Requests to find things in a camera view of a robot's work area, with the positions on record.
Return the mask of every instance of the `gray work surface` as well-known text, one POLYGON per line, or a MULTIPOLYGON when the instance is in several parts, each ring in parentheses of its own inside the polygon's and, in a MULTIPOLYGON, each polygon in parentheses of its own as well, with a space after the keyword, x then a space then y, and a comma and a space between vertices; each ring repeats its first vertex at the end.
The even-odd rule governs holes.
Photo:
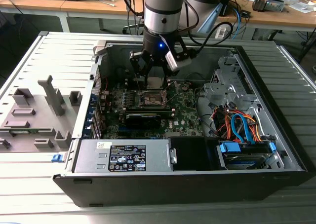
MULTIPOLYGON (((141 37, 102 34, 49 33, 47 36, 38 37, 33 49, 27 52, 17 70, 8 79, 8 83, 0 90, 0 112, 5 112, 5 105, 2 103, 7 100, 6 92, 13 81, 19 80, 15 76, 20 73, 22 67, 27 67, 30 62, 39 65, 39 60, 47 58, 49 63, 42 64, 41 67, 43 70, 63 72, 54 73, 56 76, 63 77, 66 73, 71 73, 71 76, 80 77, 89 74, 93 45, 96 40, 101 39, 142 42, 141 37)), ((244 47, 311 159, 316 162, 316 94, 311 88, 313 82, 307 81, 304 73, 286 59, 286 52, 281 52, 281 47, 277 48, 273 42, 227 40, 224 43, 244 47)), ((0 216, 0 222, 37 224, 45 220, 46 223, 77 224, 316 223, 316 179, 299 187, 280 190, 259 202, 79 208, 52 181, 51 175, 58 174, 65 167, 64 163, 50 163, 52 155, 51 152, 0 154, 0 214, 4 214, 0 216)))

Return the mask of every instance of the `metal slotted table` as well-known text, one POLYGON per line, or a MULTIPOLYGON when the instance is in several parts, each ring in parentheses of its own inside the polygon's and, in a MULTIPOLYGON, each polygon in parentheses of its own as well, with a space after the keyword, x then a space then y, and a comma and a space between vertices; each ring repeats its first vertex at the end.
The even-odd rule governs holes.
MULTIPOLYGON (((30 90, 44 94, 36 83, 43 75, 51 74, 54 86, 64 94, 72 90, 84 93, 97 40, 142 43, 142 37, 123 35, 47 33, 38 36, 0 90, 0 122, 14 103, 14 87, 27 85, 30 90)), ((225 43, 243 46, 316 163, 316 86, 311 79, 274 42, 231 40, 225 43)), ((53 182, 51 176, 65 166, 51 163, 53 154, 0 153, 0 222, 37 224, 43 218, 45 222, 78 224, 316 222, 316 179, 280 190, 258 202, 80 208, 53 182)))

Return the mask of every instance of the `power supply label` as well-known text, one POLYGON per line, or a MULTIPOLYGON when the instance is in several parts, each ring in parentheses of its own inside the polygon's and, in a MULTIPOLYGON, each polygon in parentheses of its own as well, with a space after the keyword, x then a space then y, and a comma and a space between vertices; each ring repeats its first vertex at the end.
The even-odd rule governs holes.
POLYGON ((146 171, 146 146, 111 146, 109 171, 146 171))

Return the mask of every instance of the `table leg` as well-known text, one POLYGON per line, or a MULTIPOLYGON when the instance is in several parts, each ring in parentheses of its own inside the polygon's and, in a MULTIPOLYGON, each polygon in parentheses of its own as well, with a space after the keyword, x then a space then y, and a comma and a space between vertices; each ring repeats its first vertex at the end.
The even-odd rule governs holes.
POLYGON ((103 19, 99 18, 98 20, 99 20, 99 29, 104 31, 105 29, 104 29, 104 25, 103 25, 103 19))
POLYGON ((247 26, 245 32, 241 34, 242 40, 252 40, 255 30, 256 30, 255 28, 247 26))
POLYGON ((67 20, 67 14, 62 13, 58 16, 60 20, 61 27, 63 28, 63 32, 69 33, 69 25, 68 25, 68 20, 67 20))
POLYGON ((14 18, 14 14, 9 13, 9 14, 5 14, 5 18, 6 20, 8 20, 8 22, 12 25, 16 24, 15 18, 14 18))

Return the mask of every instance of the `orange wire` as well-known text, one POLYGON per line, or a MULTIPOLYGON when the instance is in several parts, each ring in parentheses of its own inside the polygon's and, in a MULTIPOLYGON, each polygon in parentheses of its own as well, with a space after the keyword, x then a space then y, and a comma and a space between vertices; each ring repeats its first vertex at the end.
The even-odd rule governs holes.
POLYGON ((258 140, 259 140, 260 142, 262 142, 262 140, 260 139, 260 136, 259 136, 259 132, 258 132, 258 125, 256 125, 256 132, 257 132, 258 140))
POLYGON ((252 136, 253 136, 253 140, 256 142, 257 138, 255 136, 255 132, 253 131, 253 129, 251 127, 249 127, 249 129, 251 130, 252 136))

